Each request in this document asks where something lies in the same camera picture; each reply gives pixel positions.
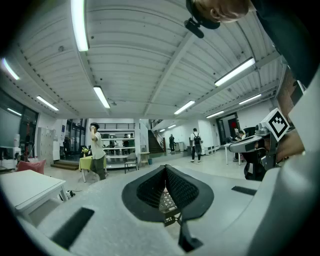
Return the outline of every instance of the hair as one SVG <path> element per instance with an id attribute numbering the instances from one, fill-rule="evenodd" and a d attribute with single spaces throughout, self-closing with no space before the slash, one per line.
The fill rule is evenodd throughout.
<path id="1" fill-rule="evenodd" d="M 96 122 L 90 123 L 90 127 L 91 126 L 94 126 L 97 131 L 98 131 L 99 127 L 100 127 L 99 124 L 97 124 Z"/>

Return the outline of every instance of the fluorescent ceiling light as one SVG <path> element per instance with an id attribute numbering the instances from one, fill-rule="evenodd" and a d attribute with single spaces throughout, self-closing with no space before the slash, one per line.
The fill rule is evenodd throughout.
<path id="1" fill-rule="evenodd" d="M 14 110 L 12 110 L 11 108 L 7 108 L 7 110 L 9 110 L 9 111 L 11 111 L 11 112 L 13 112 L 13 113 L 15 113 L 15 114 L 17 114 L 17 115 L 19 115 L 19 116 L 22 116 L 22 114 L 20 114 L 20 113 L 18 113 L 18 112 L 16 112 L 16 111 L 14 111 Z"/>
<path id="2" fill-rule="evenodd" d="M 256 96 L 252 97 L 252 98 L 248 98 L 248 99 L 240 102 L 239 105 L 245 104 L 245 103 L 250 102 L 250 101 L 252 101 L 252 100 L 254 100 L 256 98 L 259 98 L 259 97 L 261 97 L 261 93 L 259 95 L 256 95 Z"/>
<path id="3" fill-rule="evenodd" d="M 215 81 L 214 84 L 216 86 L 220 86 L 220 85 L 224 84 L 225 82 L 227 82 L 228 80 L 230 80 L 234 76 L 238 75 L 242 71 L 246 70 L 247 68 L 251 67 L 255 63 L 256 63 L 255 59 L 250 57 L 245 62 L 243 62 L 242 64 L 240 64 L 239 66 L 237 66 L 233 70 L 231 70 L 229 73 L 225 74 L 223 77 L 221 77 L 220 79 Z"/>
<path id="4" fill-rule="evenodd" d="M 206 118 L 213 118 L 213 117 L 218 116 L 218 115 L 220 115 L 220 114 L 222 114 L 222 113 L 224 113 L 224 111 L 220 111 L 220 112 L 218 112 L 218 113 L 209 115 L 209 116 L 207 116 Z"/>
<path id="5" fill-rule="evenodd" d="M 88 51 L 85 26 L 85 0 L 71 0 L 73 32 L 79 52 Z"/>
<path id="6" fill-rule="evenodd" d="M 104 107 L 106 109 L 110 109 L 110 105 L 108 104 L 107 100 L 106 100 L 106 97 L 104 95 L 104 92 L 102 91 L 101 87 L 100 86 L 95 86 L 93 87 L 96 95 L 98 95 L 100 101 L 102 102 L 102 104 L 104 105 Z"/>
<path id="7" fill-rule="evenodd" d="M 195 102 L 193 100 L 190 100 L 187 104 L 185 104 L 183 107 L 181 107 L 179 110 L 177 110 L 176 112 L 174 112 L 175 115 L 180 114 L 182 111 L 184 111 L 185 109 L 189 108 L 192 104 L 194 104 Z"/>
<path id="8" fill-rule="evenodd" d="M 20 77 L 17 76 L 17 74 L 12 70 L 12 68 L 9 66 L 9 64 L 7 63 L 6 59 L 3 58 L 2 59 L 2 63 L 5 66 L 6 70 L 9 71 L 9 73 L 11 74 L 11 76 L 15 79 L 15 80 L 19 80 Z"/>
<path id="9" fill-rule="evenodd" d="M 55 106 L 51 105 L 49 102 L 47 102 L 46 100 L 44 100 L 43 98 L 41 98 L 40 96 L 36 97 L 38 100 L 42 101 L 44 104 L 46 104 L 47 106 L 49 106 L 50 108 L 54 109 L 55 111 L 58 111 L 59 109 L 57 109 Z"/>

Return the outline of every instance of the red chair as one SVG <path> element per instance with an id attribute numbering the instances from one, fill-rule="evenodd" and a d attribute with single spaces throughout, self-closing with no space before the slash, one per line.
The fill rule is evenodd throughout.
<path id="1" fill-rule="evenodd" d="M 17 172 L 21 172 L 21 171 L 26 171 L 26 170 L 32 170 L 36 173 L 39 173 L 39 174 L 45 174 L 44 171 L 45 171 L 45 163 L 46 163 L 46 160 L 42 160 L 40 162 L 24 162 L 24 161 L 20 161 L 18 163 L 18 166 L 17 166 Z"/>

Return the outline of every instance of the white ceiling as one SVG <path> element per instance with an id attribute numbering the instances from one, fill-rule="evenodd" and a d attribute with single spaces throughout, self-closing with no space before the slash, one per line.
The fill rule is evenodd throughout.
<path id="1" fill-rule="evenodd" d="M 2 72 L 3 90 L 57 118 L 189 119 L 228 110 L 258 93 L 272 98 L 279 86 L 281 61 L 255 13 L 216 30 L 202 28 L 199 39 L 184 27 L 190 17 L 185 0 L 86 2 L 89 50 L 78 52 L 70 1 L 44 3 L 5 56 L 20 80 Z M 215 86 L 249 57 L 255 67 Z M 59 111 L 39 104 L 38 95 Z M 188 112 L 173 115 L 190 100 L 196 102 Z"/>

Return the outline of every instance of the yellow tablecloth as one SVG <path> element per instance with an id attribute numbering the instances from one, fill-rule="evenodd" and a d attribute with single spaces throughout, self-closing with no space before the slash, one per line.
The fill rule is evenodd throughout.
<path id="1" fill-rule="evenodd" d="M 82 169 L 90 170 L 91 161 L 92 161 L 92 155 L 80 158 L 79 170 L 82 170 Z M 106 162 L 106 158 L 104 158 L 103 167 L 105 168 L 106 166 L 107 166 L 107 162 Z"/>

